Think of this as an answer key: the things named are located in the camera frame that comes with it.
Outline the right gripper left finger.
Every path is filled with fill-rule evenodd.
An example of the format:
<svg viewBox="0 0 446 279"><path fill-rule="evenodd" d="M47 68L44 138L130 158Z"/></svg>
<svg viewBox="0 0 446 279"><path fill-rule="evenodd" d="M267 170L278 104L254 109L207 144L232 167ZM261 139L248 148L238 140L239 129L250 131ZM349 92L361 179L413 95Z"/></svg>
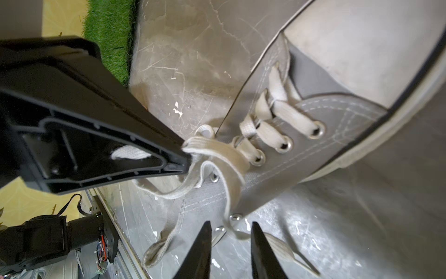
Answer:
<svg viewBox="0 0 446 279"><path fill-rule="evenodd" d="M211 265L211 222L204 222L174 279L209 279Z"/></svg>

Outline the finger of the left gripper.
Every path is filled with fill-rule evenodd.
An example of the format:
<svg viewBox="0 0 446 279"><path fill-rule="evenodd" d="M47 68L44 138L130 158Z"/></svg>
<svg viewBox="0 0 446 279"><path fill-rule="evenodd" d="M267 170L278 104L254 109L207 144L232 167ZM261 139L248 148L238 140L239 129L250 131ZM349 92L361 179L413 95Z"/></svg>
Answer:
<svg viewBox="0 0 446 279"><path fill-rule="evenodd" d="M1 186L53 194L185 174L183 139L80 37L1 41Z"/></svg>

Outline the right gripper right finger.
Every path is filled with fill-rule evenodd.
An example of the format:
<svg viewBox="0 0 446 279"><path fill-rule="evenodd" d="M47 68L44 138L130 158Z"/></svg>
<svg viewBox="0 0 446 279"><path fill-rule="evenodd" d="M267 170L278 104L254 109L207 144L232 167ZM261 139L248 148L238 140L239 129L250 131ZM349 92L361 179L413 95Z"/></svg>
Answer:
<svg viewBox="0 0 446 279"><path fill-rule="evenodd" d="M287 279L266 235L257 222L251 230L252 277L254 279Z"/></svg>

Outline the white shoelace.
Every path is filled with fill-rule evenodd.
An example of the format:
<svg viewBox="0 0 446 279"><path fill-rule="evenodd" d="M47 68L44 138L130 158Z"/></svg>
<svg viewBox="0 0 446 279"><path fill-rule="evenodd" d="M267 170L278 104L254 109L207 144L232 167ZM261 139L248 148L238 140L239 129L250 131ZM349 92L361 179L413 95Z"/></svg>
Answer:
<svg viewBox="0 0 446 279"><path fill-rule="evenodd" d="M254 115L247 115L239 125L241 136L224 144L215 139L211 126L202 125L193 137L183 143L182 151L192 156L192 164L180 186L163 193L147 179L133 179L133 184L156 197L172 200L172 206L176 207L182 206L185 196L194 188L200 188L206 179L221 183L226 195L221 229L236 239L247 240L248 234L234 229L232 222L236 220L236 215L231 211L240 201L249 167L260 167L266 163L265 153L257 149L250 139L258 136L278 153L291 151L293 140L268 123L274 117L280 118L311 140L321 138L326 130L323 123L312 120L290 105L290 100L301 101L301 97L289 79L281 78L278 65L271 68L268 80L269 87L258 98Z"/></svg>

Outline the grey canvas sneaker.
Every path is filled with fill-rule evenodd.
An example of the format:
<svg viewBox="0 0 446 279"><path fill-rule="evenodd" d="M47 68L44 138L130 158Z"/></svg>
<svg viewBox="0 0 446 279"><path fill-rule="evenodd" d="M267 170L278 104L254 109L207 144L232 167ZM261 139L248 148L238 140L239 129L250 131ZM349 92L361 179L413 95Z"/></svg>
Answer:
<svg viewBox="0 0 446 279"><path fill-rule="evenodd" d="M266 163L250 166L241 198L231 212L246 216L302 181L348 166L387 141L429 100L445 80L444 1L211 1L225 34L253 56L251 72L225 115L209 125L224 144L241 136L239 125L254 115L278 65L301 101L289 103L325 125L309 139L278 117L268 123L290 137L293 148L278 153L258 136L250 142ZM208 178L174 207L160 236L167 248L200 218L222 231L226 195Z"/></svg>

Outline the green artificial grass mat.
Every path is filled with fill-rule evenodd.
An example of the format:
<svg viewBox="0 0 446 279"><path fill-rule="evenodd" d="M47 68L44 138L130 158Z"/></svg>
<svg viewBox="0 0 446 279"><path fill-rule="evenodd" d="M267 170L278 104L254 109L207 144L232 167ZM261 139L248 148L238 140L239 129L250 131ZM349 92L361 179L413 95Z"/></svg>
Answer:
<svg viewBox="0 0 446 279"><path fill-rule="evenodd" d="M88 1L82 36L98 45L104 66L128 86L139 1Z"/></svg>

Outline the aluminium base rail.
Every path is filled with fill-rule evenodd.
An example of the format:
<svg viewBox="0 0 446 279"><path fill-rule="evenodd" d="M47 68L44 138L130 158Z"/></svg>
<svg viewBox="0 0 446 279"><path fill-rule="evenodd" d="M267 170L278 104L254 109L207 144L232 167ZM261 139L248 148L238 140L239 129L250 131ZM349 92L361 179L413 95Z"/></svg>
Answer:
<svg viewBox="0 0 446 279"><path fill-rule="evenodd" d="M99 212L105 223L104 239L108 249L108 266L101 279L149 279L151 276L142 268L138 257L128 243L117 218L105 201L100 190L88 189L82 192L83 208L91 213Z"/></svg>

